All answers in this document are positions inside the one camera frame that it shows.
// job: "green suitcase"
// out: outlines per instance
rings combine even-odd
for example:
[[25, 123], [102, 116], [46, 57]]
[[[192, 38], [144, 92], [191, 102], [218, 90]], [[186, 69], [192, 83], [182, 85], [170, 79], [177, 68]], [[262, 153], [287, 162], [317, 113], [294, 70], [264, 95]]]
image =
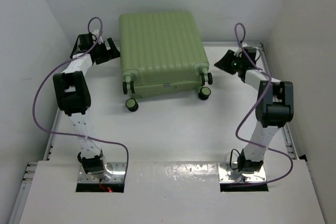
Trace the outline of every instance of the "green suitcase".
[[209, 62], [189, 12], [122, 14], [120, 54], [124, 94], [130, 111], [139, 98], [196, 89], [206, 100], [212, 84]]

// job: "table surface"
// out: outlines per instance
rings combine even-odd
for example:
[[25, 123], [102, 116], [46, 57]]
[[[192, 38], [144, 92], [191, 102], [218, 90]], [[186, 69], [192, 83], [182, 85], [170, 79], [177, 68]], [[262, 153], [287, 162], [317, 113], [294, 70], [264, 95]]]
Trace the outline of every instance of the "table surface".
[[[129, 148], [125, 192], [76, 193], [79, 143], [55, 136], [50, 160], [38, 164], [20, 223], [324, 223], [304, 161], [294, 161], [291, 175], [270, 184], [269, 192], [220, 192], [216, 162], [245, 146], [235, 129], [257, 95], [237, 76], [212, 67], [228, 49], [237, 48], [205, 47], [214, 79], [207, 101], [192, 91], [163, 95], [140, 100], [135, 113], [124, 106], [120, 60], [93, 66], [86, 75], [92, 136]], [[241, 136], [249, 139], [255, 124], [251, 116]], [[64, 115], [57, 130], [74, 132]], [[101, 146], [108, 161], [125, 161], [121, 147]], [[282, 131], [270, 147], [286, 151]], [[268, 179], [288, 168], [285, 157], [266, 153]]]

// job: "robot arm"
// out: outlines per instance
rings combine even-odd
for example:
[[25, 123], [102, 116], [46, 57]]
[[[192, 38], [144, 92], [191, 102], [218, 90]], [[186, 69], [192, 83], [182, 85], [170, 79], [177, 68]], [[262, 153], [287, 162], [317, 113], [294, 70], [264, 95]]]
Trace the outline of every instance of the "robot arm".
[[111, 176], [102, 149], [92, 140], [87, 139], [93, 133], [90, 122], [91, 97], [85, 81], [85, 74], [94, 64], [101, 64], [120, 56], [112, 39], [108, 39], [107, 47], [99, 38], [99, 42], [90, 54], [83, 55], [93, 45], [93, 38], [98, 37], [99, 30], [93, 34], [79, 35], [71, 53], [72, 61], [62, 73], [53, 76], [58, 107], [69, 117], [76, 133], [86, 137], [78, 137], [81, 152], [78, 161], [84, 171], [99, 179], [109, 179]]
[[[257, 50], [244, 47], [251, 60], [256, 63]], [[261, 96], [268, 83], [268, 77], [255, 69], [242, 56], [241, 50], [228, 53], [215, 64], [216, 67], [230, 73], [238, 73], [241, 80], [258, 90]], [[250, 141], [265, 148], [248, 143], [238, 157], [238, 171], [253, 173], [259, 171], [264, 163], [264, 155], [274, 135], [293, 118], [293, 84], [272, 78], [271, 86], [262, 101], [256, 107], [257, 125]]]

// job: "white table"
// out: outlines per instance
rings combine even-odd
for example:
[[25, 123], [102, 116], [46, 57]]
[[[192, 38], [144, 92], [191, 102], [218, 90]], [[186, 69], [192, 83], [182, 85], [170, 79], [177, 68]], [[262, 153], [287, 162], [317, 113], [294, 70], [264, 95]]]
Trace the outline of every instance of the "white table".
[[[213, 66], [237, 48], [205, 49]], [[165, 95], [140, 100], [131, 113], [124, 106], [120, 60], [92, 67], [86, 79], [93, 136], [122, 142], [130, 151], [124, 193], [76, 193], [79, 144], [74, 137], [55, 136], [50, 160], [38, 163], [20, 223], [324, 223], [304, 161], [295, 160], [290, 176], [270, 184], [269, 192], [220, 192], [216, 162], [245, 146], [235, 129], [257, 91], [237, 76], [210, 71], [214, 84], [207, 101], [194, 92]], [[253, 114], [241, 136], [249, 138], [255, 123]], [[74, 132], [64, 115], [55, 128]], [[108, 161], [125, 161], [121, 147], [101, 146]], [[270, 147], [286, 152], [283, 132]], [[268, 179], [288, 168], [285, 157], [267, 152]]]

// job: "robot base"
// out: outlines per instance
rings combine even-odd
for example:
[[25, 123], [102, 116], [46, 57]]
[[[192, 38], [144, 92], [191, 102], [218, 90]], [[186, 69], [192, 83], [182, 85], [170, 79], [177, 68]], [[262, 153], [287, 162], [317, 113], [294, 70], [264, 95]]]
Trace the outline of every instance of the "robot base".
[[245, 184], [258, 184], [266, 181], [264, 166], [254, 173], [241, 173], [232, 170], [229, 162], [218, 163], [219, 184], [221, 191], [268, 191], [267, 184], [245, 186]]
[[76, 192], [104, 192], [101, 188], [110, 188], [111, 193], [123, 193], [124, 192], [124, 177], [126, 163], [107, 163], [109, 170], [113, 171], [113, 175], [110, 180], [102, 181], [99, 184], [99, 179], [93, 177], [90, 174], [86, 174], [83, 167], [80, 166]]

